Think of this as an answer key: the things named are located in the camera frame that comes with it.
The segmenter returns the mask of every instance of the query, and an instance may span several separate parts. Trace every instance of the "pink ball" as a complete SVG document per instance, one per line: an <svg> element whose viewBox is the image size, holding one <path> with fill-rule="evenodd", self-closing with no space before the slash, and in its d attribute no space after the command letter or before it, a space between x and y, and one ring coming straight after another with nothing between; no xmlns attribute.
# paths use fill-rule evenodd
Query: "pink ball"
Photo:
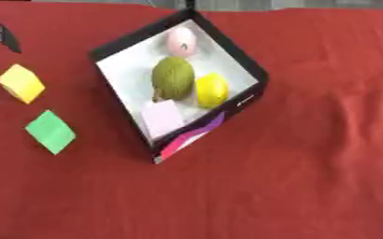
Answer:
<svg viewBox="0 0 383 239"><path fill-rule="evenodd" d="M178 57L188 57L196 51L196 35L187 27L178 27L168 34L168 51Z"/></svg>

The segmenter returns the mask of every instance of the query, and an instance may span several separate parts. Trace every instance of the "red fabric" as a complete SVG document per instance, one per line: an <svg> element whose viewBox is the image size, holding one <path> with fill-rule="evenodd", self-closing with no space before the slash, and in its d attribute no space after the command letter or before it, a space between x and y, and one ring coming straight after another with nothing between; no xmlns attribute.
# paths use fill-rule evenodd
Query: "red fabric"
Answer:
<svg viewBox="0 0 383 239"><path fill-rule="evenodd" d="M383 10L206 13L271 74L262 100L153 165L87 51L169 14L0 3L34 70L0 87L0 238L383 239ZM23 127L45 109L78 138L52 156Z"/></svg>

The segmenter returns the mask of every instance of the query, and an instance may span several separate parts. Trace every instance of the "green cube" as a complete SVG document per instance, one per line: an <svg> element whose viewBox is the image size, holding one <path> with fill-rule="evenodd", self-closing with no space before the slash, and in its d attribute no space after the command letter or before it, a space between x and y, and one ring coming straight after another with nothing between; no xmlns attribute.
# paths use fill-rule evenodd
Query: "green cube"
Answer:
<svg viewBox="0 0 383 239"><path fill-rule="evenodd" d="M76 138L68 125L50 110L43 112L37 119L30 122L25 129L37 142L54 155L61 152Z"/></svg>

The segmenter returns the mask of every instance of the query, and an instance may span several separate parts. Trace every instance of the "yellow cube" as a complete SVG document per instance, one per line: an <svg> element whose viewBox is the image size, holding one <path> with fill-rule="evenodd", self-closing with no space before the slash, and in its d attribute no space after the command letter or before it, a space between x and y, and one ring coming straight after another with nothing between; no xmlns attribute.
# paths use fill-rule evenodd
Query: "yellow cube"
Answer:
<svg viewBox="0 0 383 239"><path fill-rule="evenodd" d="M13 64L3 75L0 76L0 84L14 97L30 104L45 90L35 73Z"/></svg>

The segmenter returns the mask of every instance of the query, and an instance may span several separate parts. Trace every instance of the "box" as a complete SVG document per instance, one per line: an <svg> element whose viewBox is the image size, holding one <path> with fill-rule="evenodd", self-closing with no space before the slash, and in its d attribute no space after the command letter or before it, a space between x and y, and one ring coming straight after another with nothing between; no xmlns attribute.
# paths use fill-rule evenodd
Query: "box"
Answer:
<svg viewBox="0 0 383 239"><path fill-rule="evenodd" d="M177 102L185 126L151 140L141 110L152 98L152 68L168 56L164 45L166 35L178 26L187 26L197 36L197 52L187 58L196 78L220 73L226 77L230 92L226 102L211 110L196 107L192 96ZM90 52L90 56L155 163L164 161L242 111L262 95L268 81L267 73L255 61L193 7L105 44Z"/></svg>

